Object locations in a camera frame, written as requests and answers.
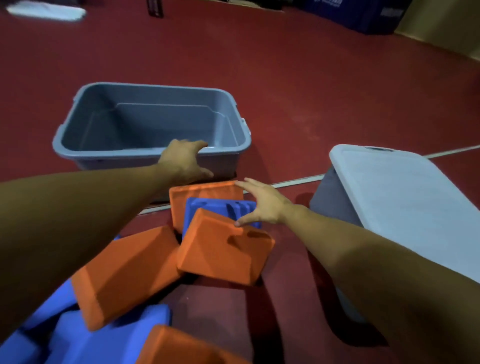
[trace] orange plastic container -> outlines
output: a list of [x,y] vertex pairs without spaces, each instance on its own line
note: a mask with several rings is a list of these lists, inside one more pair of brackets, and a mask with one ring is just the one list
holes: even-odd
[[179,245],[168,226],[112,241],[72,276],[89,330],[98,330],[180,278]]
[[183,230],[183,218],[185,216],[187,198],[201,197],[221,198],[224,200],[243,200],[243,189],[236,186],[235,181],[172,187],[168,194],[172,206],[173,227],[179,233]]
[[175,328],[155,325],[136,364],[248,364],[249,362]]
[[178,269],[254,284],[275,241],[252,226],[237,228],[225,216],[199,208],[177,254]]

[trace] empty bin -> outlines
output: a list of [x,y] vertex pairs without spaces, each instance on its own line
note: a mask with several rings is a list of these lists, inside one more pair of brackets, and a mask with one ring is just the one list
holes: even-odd
[[83,170],[154,164],[172,139],[203,139],[198,163],[215,178],[235,175],[250,131],[226,91],[101,82],[73,98],[53,139],[55,152]]

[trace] left arm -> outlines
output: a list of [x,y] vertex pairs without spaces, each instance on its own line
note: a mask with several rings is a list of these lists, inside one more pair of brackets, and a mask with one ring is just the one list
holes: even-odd
[[205,142],[173,140],[149,167],[58,173],[0,184],[0,343],[170,187],[212,177]]

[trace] white stripe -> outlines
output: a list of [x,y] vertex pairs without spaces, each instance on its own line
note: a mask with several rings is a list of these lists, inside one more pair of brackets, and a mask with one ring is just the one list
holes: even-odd
[[[459,148],[459,149],[452,149],[452,150],[447,150],[445,152],[439,152],[439,153],[432,153],[432,154],[427,154],[424,156],[427,159],[432,159],[432,158],[437,158],[437,157],[443,157],[443,156],[448,156],[450,154],[456,154],[456,153],[461,153],[461,152],[466,152],[468,150],[474,150],[474,149],[480,149],[480,144],[477,146],[467,146],[466,148]],[[325,173],[324,174],[317,174],[315,176],[310,176],[310,177],[303,177],[303,178],[298,178],[296,180],[290,180],[290,181],[285,181],[285,182],[279,182],[279,183],[273,183],[272,186],[275,188],[283,188],[283,187],[290,187],[290,186],[295,186],[297,184],[304,184],[304,183],[310,183],[310,182],[316,182],[316,181],[321,181],[324,179]],[[171,208],[170,205],[165,205],[165,206],[158,206],[158,207],[150,207],[142,210],[139,215],[144,215],[144,214],[150,214],[152,212],[157,212],[157,211],[163,211],[163,210],[168,210]]]

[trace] right arm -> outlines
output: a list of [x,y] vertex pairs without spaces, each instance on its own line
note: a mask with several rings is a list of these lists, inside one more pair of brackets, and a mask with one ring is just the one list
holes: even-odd
[[406,363],[479,362],[479,284],[369,230],[294,205],[269,185],[237,184],[257,199],[237,225],[287,225]]

